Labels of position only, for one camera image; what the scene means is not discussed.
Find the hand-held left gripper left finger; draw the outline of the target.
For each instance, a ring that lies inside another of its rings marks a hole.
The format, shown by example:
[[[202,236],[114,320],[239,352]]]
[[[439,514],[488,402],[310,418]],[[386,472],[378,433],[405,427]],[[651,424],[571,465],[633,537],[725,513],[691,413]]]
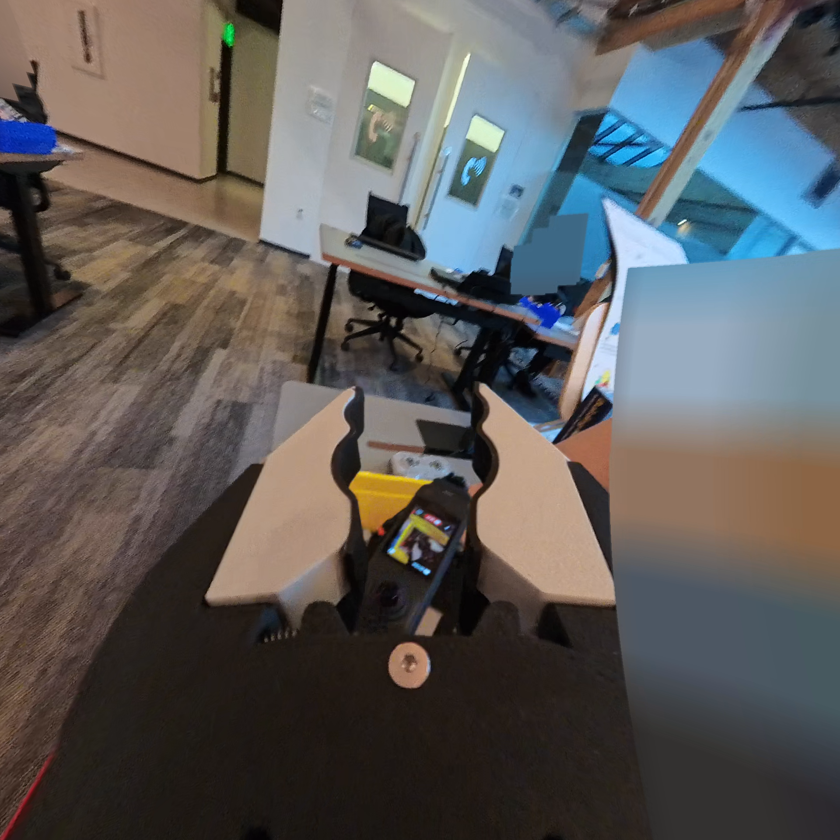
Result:
[[[208,606],[277,606],[299,627],[315,602],[337,605],[364,574],[358,501],[364,393],[339,392],[261,466],[215,575]]]

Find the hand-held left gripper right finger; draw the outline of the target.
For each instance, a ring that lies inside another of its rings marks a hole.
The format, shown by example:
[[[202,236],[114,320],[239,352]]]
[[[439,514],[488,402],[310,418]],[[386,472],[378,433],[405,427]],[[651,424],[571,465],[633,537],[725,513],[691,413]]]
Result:
[[[613,575],[568,459],[488,385],[476,386],[473,407],[478,591],[516,606],[526,631],[549,605],[614,608]]]

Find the yellow plastic bin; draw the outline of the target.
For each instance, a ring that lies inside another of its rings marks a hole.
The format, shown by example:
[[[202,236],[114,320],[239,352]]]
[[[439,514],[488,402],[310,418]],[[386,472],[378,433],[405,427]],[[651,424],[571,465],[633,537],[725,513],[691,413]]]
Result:
[[[350,490],[358,501],[362,529],[377,532],[412,501],[421,487],[430,483],[429,480],[360,471],[351,481]]]

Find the person's right forearm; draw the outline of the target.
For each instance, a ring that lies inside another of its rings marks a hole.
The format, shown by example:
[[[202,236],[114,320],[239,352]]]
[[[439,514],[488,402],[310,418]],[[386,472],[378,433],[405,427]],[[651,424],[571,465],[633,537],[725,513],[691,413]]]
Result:
[[[610,489],[611,418],[583,429],[554,446],[569,461],[580,464],[607,491]]]

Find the long office desk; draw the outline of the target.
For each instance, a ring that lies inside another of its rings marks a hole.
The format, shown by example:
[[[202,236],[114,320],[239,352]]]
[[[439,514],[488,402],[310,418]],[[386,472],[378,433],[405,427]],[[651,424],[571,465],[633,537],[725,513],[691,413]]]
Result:
[[[544,329],[539,319],[522,305],[489,301],[471,294],[463,284],[455,287],[445,283],[444,270],[427,259],[412,261],[326,224],[320,226],[319,241],[321,257],[329,264],[329,271],[307,366],[309,384],[315,383],[318,377],[340,268],[376,279],[377,290],[386,290],[388,302],[427,305],[443,319],[477,326],[479,331],[458,375],[442,373],[453,401],[464,410],[469,408],[473,384],[493,382],[519,332],[527,333],[530,340],[542,346],[570,352],[581,341],[582,329],[564,326]]]

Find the black-legged desk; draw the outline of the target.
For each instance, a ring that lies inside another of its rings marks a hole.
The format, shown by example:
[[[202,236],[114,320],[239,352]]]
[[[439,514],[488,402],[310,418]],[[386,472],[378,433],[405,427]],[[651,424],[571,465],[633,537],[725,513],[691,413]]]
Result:
[[[60,145],[52,154],[1,154],[1,173],[12,176],[11,211],[15,237],[26,284],[26,297],[9,298],[2,302],[1,333],[3,337],[18,338],[42,321],[53,316],[82,297],[85,286],[72,278],[60,281],[45,263],[46,252],[35,212],[25,182],[28,173],[42,176],[58,166],[80,160],[83,153]]]

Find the dark blue robot kit box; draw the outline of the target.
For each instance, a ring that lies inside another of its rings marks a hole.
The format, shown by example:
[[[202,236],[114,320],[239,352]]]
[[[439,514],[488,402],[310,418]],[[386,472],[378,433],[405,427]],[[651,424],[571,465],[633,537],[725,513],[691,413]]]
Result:
[[[600,386],[593,386],[573,410],[570,418],[563,422],[553,443],[555,445],[562,443],[568,438],[609,419],[612,413],[612,394]]]

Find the grey remote control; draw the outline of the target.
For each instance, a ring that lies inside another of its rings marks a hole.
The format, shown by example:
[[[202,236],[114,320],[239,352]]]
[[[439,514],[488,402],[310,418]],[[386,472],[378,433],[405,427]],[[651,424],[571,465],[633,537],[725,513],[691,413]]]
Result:
[[[407,451],[395,452],[390,458],[389,466],[394,476],[410,480],[443,479],[453,472],[446,458]]]

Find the black laptop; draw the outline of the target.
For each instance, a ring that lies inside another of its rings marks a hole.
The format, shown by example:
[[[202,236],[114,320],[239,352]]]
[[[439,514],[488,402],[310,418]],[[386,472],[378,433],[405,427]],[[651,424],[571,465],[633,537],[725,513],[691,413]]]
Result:
[[[511,305],[518,300],[512,293],[509,276],[491,274],[483,269],[464,275],[457,291],[459,294],[500,305]]]

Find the white instruction poster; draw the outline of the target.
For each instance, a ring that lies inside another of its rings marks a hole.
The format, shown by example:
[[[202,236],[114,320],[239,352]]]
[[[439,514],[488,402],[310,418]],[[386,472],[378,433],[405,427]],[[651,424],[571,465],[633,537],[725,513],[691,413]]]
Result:
[[[682,245],[630,213],[613,199],[604,198],[602,205],[614,267],[612,300],[594,344],[581,395],[587,397],[593,389],[597,389],[611,399],[615,389],[616,360],[628,271],[633,268],[686,265],[688,258]]]

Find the black keyboard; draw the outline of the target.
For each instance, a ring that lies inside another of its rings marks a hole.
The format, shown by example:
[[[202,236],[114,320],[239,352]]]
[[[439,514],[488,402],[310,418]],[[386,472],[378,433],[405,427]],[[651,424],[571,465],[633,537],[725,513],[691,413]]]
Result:
[[[375,239],[365,235],[350,234],[344,241],[344,245],[352,249],[362,249],[363,247],[373,248],[402,259],[407,259],[412,262],[419,262],[425,259],[425,252],[416,253],[409,248],[403,248],[395,245],[390,245],[379,239]]]

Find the black backpack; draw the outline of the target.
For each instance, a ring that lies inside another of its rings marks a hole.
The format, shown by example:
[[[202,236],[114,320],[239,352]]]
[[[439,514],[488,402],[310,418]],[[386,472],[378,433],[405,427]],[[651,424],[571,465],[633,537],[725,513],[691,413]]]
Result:
[[[411,249],[416,253],[424,251],[425,256],[427,255],[425,244],[418,233],[396,216],[376,217],[361,235],[379,239],[390,245]]]

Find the door window orange phone symbol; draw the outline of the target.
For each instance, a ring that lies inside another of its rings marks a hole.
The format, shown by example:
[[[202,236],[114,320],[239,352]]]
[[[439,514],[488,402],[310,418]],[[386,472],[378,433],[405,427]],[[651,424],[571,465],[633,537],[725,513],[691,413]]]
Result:
[[[394,172],[416,85],[415,78],[372,60],[352,141],[355,159]]]

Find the wooden post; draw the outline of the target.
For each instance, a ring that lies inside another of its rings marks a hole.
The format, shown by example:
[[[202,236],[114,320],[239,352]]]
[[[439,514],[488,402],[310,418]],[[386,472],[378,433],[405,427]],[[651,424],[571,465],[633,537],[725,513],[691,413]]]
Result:
[[[747,8],[745,23],[733,37],[716,75],[637,206],[636,215],[654,227],[666,220],[702,157],[772,57],[796,15],[795,2],[748,2]]]

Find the framed wall poster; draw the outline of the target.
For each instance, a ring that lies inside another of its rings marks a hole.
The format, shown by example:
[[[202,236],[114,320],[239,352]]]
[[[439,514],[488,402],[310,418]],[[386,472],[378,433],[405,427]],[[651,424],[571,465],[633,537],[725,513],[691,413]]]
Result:
[[[97,79],[105,78],[102,53],[102,23],[93,2],[70,2],[70,66]]]

